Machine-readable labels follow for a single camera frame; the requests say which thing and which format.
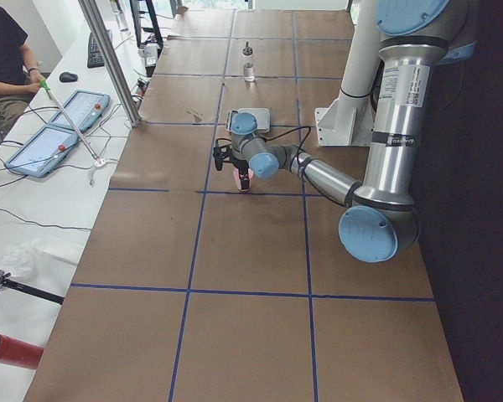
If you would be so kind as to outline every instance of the white desk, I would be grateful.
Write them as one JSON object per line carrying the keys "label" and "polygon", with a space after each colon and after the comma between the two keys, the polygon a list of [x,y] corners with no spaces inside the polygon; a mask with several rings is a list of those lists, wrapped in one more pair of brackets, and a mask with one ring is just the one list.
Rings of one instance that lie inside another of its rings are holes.
{"label": "white desk", "polygon": [[[117,29],[114,20],[107,21],[106,26],[112,29],[114,47],[128,36]],[[65,101],[77,89],[107,93],[111,96],[111,104],[104,114],[107,116],[112,107],[119,103],[119,98],[106,68],[86,67],[88,35],[89,29],[85,26],[47,82],[61,101]],[[145,72],[143,62],[137,56],[133,37],[122,43],[116,49],[116,53],[127,83],[132,88],[137,81],[138,73]],[[78,81],[60,83],[59,75],[63,71],[78,74]],[[54,106],[44,90],[39,91],[30,105],[33,108]],[[40,112],[45,120],[53,114],[54,111]],[[43,122],[33,113],[22,116],[8,134],[7,140],[25,143],[42,125]],[[117,110],[104,128],[111,133],[111,139],[107,143],[103,157],[118,159],[130,129],[124,110],[122,108]],[[89,137],[96,152],[103,149],[107,140],[108,135],[100,130]],[[13,144],[3,144],[0,146],[0,157],[6,160],[16,149]],[[71,151],[62,164],[88,168],[93,164],[93,160],[86,148],[80,144]],[[25,178],[0,188],[0,208],[41,224],[91,228],[115,166],[109,164],[97,169],[93,186],[90,186],[86,170],[72,167],[58,169],[44,179]],[[0,184],[13,181],[15,178],[17,176],[10,172],[0,172]],[[40,249],[39,245],[47,240],[53,244],[62,244],[64,247],[76,244],[83,249],[88,237],[88,230],[42,228],[35,224],[25,224],[0,211],[0,267],[3,265],[1,262],[3,256],[12,254],[11,251],[5,251],[7,248],[17,252],[23,250],[19,255],[24,259],[31,258],[34,268],[27,275],[12,279],[63,296],[75,272],[75,263],[63,262],[53,256],[40,254],[37,249]],[[59,310],[60,306],[51,301],[10,289],[4,290],[0,292],[0,333],[44,347]],[[0,401],[22,400],[33,376],[34,371],[0,364]]]}

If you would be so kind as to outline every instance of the person's arm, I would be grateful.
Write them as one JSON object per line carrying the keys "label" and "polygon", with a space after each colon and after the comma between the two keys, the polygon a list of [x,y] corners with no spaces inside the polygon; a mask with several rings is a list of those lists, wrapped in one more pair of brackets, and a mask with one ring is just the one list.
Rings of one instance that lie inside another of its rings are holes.
{"label": "person's arm", "polygon": [[11,85],[0,82],[0,95],[35,94],[40,87],[39,82],[30,85]]}
{"label": "person's arm", "polygon": [[32,84],[39,83],[41,80],[44,80],[41,71],[39,71],[37,67],[37,59],[35,57],[34,52],[27,44],[21,45],[20,53],[23,56],[24,67],[30,74],[30,80]]}

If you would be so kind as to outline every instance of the glass bottle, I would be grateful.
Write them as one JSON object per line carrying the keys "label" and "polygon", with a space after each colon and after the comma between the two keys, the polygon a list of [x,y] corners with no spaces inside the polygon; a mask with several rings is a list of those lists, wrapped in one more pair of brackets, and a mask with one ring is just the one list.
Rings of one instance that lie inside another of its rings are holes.
{"label": "glass bottle", "polygon": [[255,73],[253,72],[253,49],[246,42],[246,47],[242,50],[244,81],[255,81]]}
{"label": "glass bottle", "polygon": [[125,19],[125,13],[121,8],[119,0],[110,0],[111,10],[114,13],[117,21],[117,27],[121,32],[128,31],[127,20]]}

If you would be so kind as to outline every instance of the table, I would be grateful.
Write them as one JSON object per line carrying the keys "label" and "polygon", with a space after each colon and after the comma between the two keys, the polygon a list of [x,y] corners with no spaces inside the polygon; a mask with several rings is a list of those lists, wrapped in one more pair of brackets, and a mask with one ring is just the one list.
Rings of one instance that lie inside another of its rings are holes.
{"label": "table", "polygon": [[[129,36],[130,33],[124,34],[117,29],[113,16],[106,24],[112,29],[112,41],[114,46],[118,46],[117,56],[127,83],[132,88],[137,78],[145,74],[143,62],[137,56],[135,39]],[[111,96],[111,104],[104,118],[119,104],[119,98],[106,68],[86,67],[88,35],[86,25],[47,82],[62,102],[77,89],[107,93]],[[59,75],[66,70],[77,73],[78,81],[60,83]],[[30,103],[34,109],[53,105],[43,90]],[[49,119],[54,113],[54,110],[39,111],[44,119]],[[34,113],[26,114],[20,117],[6,139],[24,143],[42,125],[43,122]],[[89,136],[89,141],[96,152],[106,147],[104,157],[118,159],[130,131],[124,110],[117,108],[103,128],[111,134],[111,138],[102,130],[97,130]],[[0,146],[0,157],[6,160],[16,149],[17,146],[12,143],[3,144]],[[91,155],[80,145],[71,151],[61,165],[88,168],[92,165]],[[41,224],[90,229],[115,166],[108,164],[96,170],[92,186],[87,171],[74,167],[62,167],[44,179],[25,178],[0,188],[0,208]],[[12,173],[0,171],[0,184],[15,178]],[[25,224],[0,211],[0,268],[17,273],[18,276],[14,278],[16,281],[63,296],[89,234],[89,230],[42,228]],[[59,311],[60,306],[50,301],[7,289],[0,292],[0,333],[44,346]],[[0,364],[0,401],[21,400],[33,376],[33,371]]]}
{"label": "table", "polygon": [[[269,107],[270,136],[314,124],[350,16],[188,11],[173,31],[24,400],[460,402],[417,246],[356,261],[344,209],[287,172],[239,193],[210,159],[230,109]],[[364,174],[365,148],[305,148]]]}

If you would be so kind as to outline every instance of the label sticker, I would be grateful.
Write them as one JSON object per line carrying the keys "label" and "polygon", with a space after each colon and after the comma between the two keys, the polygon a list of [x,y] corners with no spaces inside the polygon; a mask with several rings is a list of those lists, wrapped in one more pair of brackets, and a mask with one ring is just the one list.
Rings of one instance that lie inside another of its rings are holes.
{"label": "label sticker", "polygon": [[397,84],[399,81],[399,68],[389,67],[384,69],[384,74],[382,74],[382,85],[380,88],[380,95],[378,100],[395,101],[397,95]]}
{"label": "label sticker", "polygon": [[403,65],[395,104],[423,107],[429,74],[430,67],[427,65]]}
{"label": "label sticker", "polygon": [[379,101],[392,101],[397,106],[423,107],[430,67],[400,65],[384,69]]}
{"label": "label sticker", "polygon": [[387,138],[386,147],[417,147],[415,136],[403,136],[402,134],[390,134]]}

